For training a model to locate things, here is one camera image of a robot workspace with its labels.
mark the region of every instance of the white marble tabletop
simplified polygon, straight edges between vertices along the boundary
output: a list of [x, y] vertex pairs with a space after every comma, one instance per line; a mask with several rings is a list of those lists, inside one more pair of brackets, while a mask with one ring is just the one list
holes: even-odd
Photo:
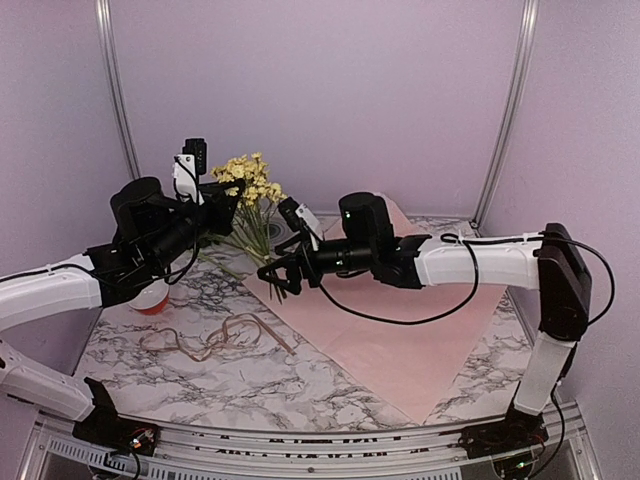
[[[473, 234], [467, 222], [413, 221], [434, 235]], [[206, 253], [242, 275], [255, 271], [237, 252], [218, 247]], [[223, 349], [202, 363], [177, 351], [140, 348], [142, 338], [151, 347], [166, 345], [171, 335], [154, 332], [167, 327], [179, 332], [193, 350], [202, 348], [203, 340], [225, 318], [245, 312], [258, 314], [296, 355], [265, 333], [250, 348]], [[255, 326], [238, 328], [237, 341], [255, 339]], [[425, 424], [504, 413], [529, 355], [522, 326], [505, 296], [490, 327]], [[298, 431], [415, 425], [283, 323], [240, 280], [207, 261], [196, 262], [185, 279], [171, 288], [169, 305], [158, 315], [144, 316], [127, 305], [105, 310], [76, 376], [101, 380], [120, 413], [156, 421]]]

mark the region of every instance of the brown string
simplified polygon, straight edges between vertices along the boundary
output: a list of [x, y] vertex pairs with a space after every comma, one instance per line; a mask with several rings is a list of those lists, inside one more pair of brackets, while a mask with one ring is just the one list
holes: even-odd
[[[230, 329], [241, 325], [254, 325], [258, 327], [258, 335], [251, 341], [236, 343], [239, 333], [230, 333]], [[183, 345], [183, 342], [180, 340], [180, 335], [175, 329], [171, 327], [163, 328], [162, 330], [158, 330], [157, 332], [151, 332], [148, 335], [145, 335], [140, 339], [139, 345], [140, 349], [146, 352], [179, 351], [185, 354], [194, 362], [199, 363], [204, 362], [216, 353], [221, 353], [223, 350], [244, 350], [248, 348], [255, 348], [255, 346], [258, 344], [258, 341], [260, 340], [260, 337], [262, 336], [263, 330], [271, 335], [282, 348], [289, 352], [289, 354], [296, 354], [296, 352], [287, 344], [287, 342], [285, 342], [276, 332], [274, 332], [271, 327], [269, 327], [260, 317], [253, 313], [240, 313], [238, 315], [231, 315], [230, 317], [225, 318], [222, 322], [222, 327], [210, 333], [204, 341], [205, 347], [197, 352], [192, 352], [185, 345]], [[154, 335], [160, 335], [164, 332], [170, 332], [173, 334], [174, 345], [161, 348], [153, 348], [146, 345], [149, 338], [153, 337]]]

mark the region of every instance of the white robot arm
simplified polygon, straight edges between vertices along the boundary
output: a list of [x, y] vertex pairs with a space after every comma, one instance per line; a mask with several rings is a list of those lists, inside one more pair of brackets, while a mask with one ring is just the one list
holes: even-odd
[[[470, 301], [479, 284], [539, 290], [540, 331], [505, 419], [470, 427], [463, 432], [460, 445], [470, 458], [475, 458], [529, 446], [540, 438], [546, 440], [541, 412], [556, 383], [570, 367], [577, 342], [589, 324], [591, 275], [562, 225], [548, 224], [544, 232], [517, 237], [465, 239], [445, 234], [440, 238], [431, 235], [398, 238], [394, 236], [384, 200], [370, 193], [355, 193], [340, 200], [346, 238], [324, 241], [307, 227], [312, 214], [304, 206], [287, 199], [279, 210], [298, 234], [276, 247], [276, 253], [282, 257], [259, 269], [258, 276], [293, 294], [300, 293], [301, 282], [306, 279], [311, 288], [321, 288], [334, 305], [371, 320], [404, 328], [439, 320]], [[295, 251], [287, 253], [286, 248], [296, 243]], [[280, 269], [284, 269], [285, 278], [279, 277]], [[324, 274], [348, 278], [367, 271], [374, 279], [398, 288], [419, 289], [449, 283], [474, 287], [454, 310], [407, 322], [354, 312], [336, 302], [321, 285]]]
[[[188, 139], [175, 157], [177, 200], [162, 194], [156, 178], [130, 182], [111, 199], [118, 225], [112, 242], [58, 264], [0, 278], [0, 334], [57, 313], [124, 303], [154, 281], [186, 272], [190, 265], [175, 272], [169, 267], [189, 248], [195, 257], [201, 235], [231, 233], [239, 196], [230, 197], [225, 190], [244, 188], [242, 182], [200, 185], [198, 176], [205, 172], [206, 143]], [[155, 448], [157, 427], [122, 419], [100, 382], [56, 372], [1, 339], [0, 392], [74, 420], [74, 435], [83, 440], [113, 448], [133, 442], [143, 455]], [[137, 438], [139, 432], [146, 443]]]

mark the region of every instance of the pink cloth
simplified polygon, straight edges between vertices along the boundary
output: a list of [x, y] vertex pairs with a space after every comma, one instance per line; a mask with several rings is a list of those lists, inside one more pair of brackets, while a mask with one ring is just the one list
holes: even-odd
[[[397, 236], [420, 233], [387, 200]], [[344, 236], [340, 222], [326, 238]], [[319, 289], [305, 284], [299, 296], [283, 304], [269, 299], [269, 286], [257, 276], [244, 285], [291, 328], [332, 358], [362, 385], [422, 423], [446, 394], [467, 357], [491, 322], [504, 293], [482, 286], [461, 311], [433, 323], [396, 326], [339, 310]], [[470, 285], [403, 290], [380, 284], [370, 275], [340, 279], [326, 275], [323, 285], [343, 305], [377, 316], [415, 320], [448, 310], [469, 294]]]

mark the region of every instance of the lavender backdrop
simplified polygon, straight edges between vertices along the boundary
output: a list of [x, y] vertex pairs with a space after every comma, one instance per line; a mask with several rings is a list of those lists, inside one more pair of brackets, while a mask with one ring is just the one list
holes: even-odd
[[[541, 2], [526, 92], [486, 223], [489, 233], [507, 234], [563, 222], [616, 272], [617, 302], [586, 335], [566, 382], [607, 480], [637, 478], [640, 450], [639, 58], [637, 2]], [[590, 265], [597, 313], [607, 279]], [[537, 326], [536, 296], [519, 299]]]
[[[92, 2], [4, 0], [0, 15], [0, 276], [109, 241], [127, 181]], [[97, 312], [3, 338], [70, 371]], [[15, 478], [36, 409], [0, 397], [0, 478]]]
[[210, 159], [263, 150], [319, 210], [357, 189], [470, 216], [504, 109], [522, 2], [113, 2], [142, 171], [201, 135]]

